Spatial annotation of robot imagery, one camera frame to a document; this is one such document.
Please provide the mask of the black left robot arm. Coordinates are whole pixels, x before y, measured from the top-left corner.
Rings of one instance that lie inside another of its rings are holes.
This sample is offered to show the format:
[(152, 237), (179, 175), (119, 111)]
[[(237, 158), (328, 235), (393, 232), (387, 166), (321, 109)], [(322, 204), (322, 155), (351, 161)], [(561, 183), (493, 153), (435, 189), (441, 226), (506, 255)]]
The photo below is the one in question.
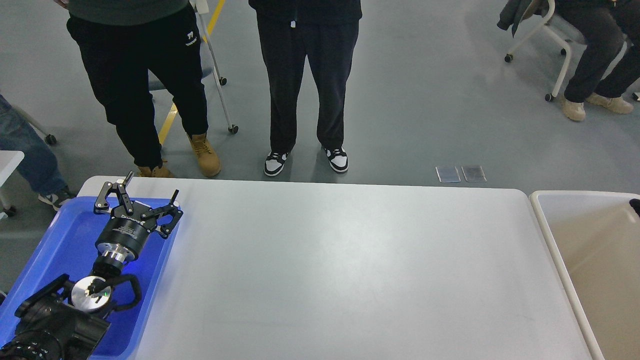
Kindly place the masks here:
[(125, 360), (140, 343), (183, 216), (127, 193), (132, 175), (64, 205), (1, 305), (3, 360)]

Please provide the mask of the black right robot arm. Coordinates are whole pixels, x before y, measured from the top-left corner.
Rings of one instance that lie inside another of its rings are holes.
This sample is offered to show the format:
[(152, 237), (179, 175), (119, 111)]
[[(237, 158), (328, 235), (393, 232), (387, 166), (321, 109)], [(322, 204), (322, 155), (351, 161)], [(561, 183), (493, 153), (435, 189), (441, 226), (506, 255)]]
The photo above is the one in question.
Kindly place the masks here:
[(639, 198), (631, 198), (629, 200), (630, 207), (634, 210), (634, 212), (640, 217), (640, 199)]

